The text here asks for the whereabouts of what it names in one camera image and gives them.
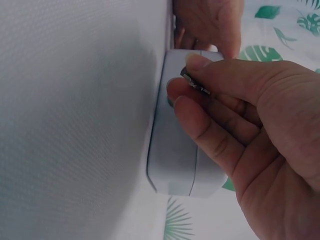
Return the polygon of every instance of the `palm leaf print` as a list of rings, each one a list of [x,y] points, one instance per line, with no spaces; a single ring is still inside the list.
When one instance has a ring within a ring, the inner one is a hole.
[[[287,48],[293,50],[289,45],[288,42],[294,42],[297,41],[297,39],[292,38],[292,37],[288,37],[286,35],[284,35],[284,33],[279,29],[274,27],[273,28],[275,31],[275,34],[277,35],[277,37],[279,38],[279,40],[283,43],[283,45],[285,45]]]
[[[167,203],[163,240],[192,240],[190,219],[189,212],[171,196]]]
[[[320,0],[297,0],[297,2],[304,3],[306,6],[309,6],[314,10],[320,9]]]
[[[299,17],[296,23],[311,32],[315,37],[320,36],[320,15],[316,13],[309,13],[306,17],[300,12],[301,17]]]
[[[282,61],[283,58],[272,47],[253,45],[240,52],[239,59],[256,62]]]

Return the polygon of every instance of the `finger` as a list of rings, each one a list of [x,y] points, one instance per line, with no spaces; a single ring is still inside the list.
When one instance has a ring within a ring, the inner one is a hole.
[[[196,38],[189,32],[185,31],[181,39],[181,49],[194,49]]]
[[[259,128],[262,127],[262,122],[260,120],[257,108],[252,104],[225,94],[218,94],[215,96],[215,98],[220,103],[243,117],[245,120],[253,123]]]
[[[257,106],[263,94],[286,80],[288,71],[299,67],[289,61],[257,62],[237,59],[211,60],[197,54],[186,58],[188,72],[214,94],[225,94]]]
[[[244,192],[255,185],[252,189],[259,189],[263,184],[272,183],[274,179],[263,177],[263,172],[278,172],[281,165],[285,162],[280,156],[277,148],[271,142],[267,132],[263,128],[261,133],[247,146],[243,155],[234,167],[231,175],[234,187],[237,189],[237,196],[243,196]],[[255,182],[257,177],[264,182]]]
[[[204,41],[197,41],[194,45],[195,50],[208,51],[211,48],[211,44]]]
[[[174,112],[184,131],[230,176],[245,150],[244,146],[186,96],[176,99]]]
[[[217,48],[225,59],[234,59],[239,55],[243,9],[243,0],[233,0],[224,4],[218,14],[220,41]]]
[[[185,29],[182,27],[181,22],[178,18],[175,19],[175,29],[174,29],[174,48],[181,48],[181,41],[184,36]]]
[[[172,102],[175,102],[179,96],[186,96],[195,101],[216,123],[244,146],[248,145],[260,133],[260,129],[256,125],[246,121],[214,98],[193,89],[184,78],[170,81],[167,93]]]

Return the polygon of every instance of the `white plastic casing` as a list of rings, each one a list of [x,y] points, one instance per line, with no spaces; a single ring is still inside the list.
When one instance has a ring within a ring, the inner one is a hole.
[[[218,52],[173,49],[166,53],[152,135],[148,152],[147,175],[159,193],[209,197],[227,180],[223,170],[183,131],[167,100],[167,83],[180,77],[185,57],[195,52],[212,61],[223,59]]]

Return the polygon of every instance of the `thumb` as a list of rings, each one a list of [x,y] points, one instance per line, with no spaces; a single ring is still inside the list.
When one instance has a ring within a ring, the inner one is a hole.
[[[256,62],[225,59],[212,62],[197,54],[186,57],[190,75],[214,94],[226,94],[254,106],[289,76],[311,70],[289,61]]]

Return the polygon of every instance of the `small metal object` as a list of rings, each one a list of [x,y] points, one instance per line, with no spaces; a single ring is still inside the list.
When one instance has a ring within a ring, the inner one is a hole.
[[[189,85],[190,85],[191,87],[193,87],[194,89],[199,90],[199,91],[201,91],[201,92],[203,92],[203,93],[206,93],[206,94],[208,94],[208,95],[211,94],[210,91],[208,91],[207,89],[205,89],[200,83],[198,83],[196,80],[194,80],[194,79],[190,76],[190,74],[187,72],[187,68],[186,68],[186,67],[184,67],[184,68],[181,70],[180,75],[181,75],[182,77],[184,77],[185,79],[187,79],[188,82],[189,82]]]

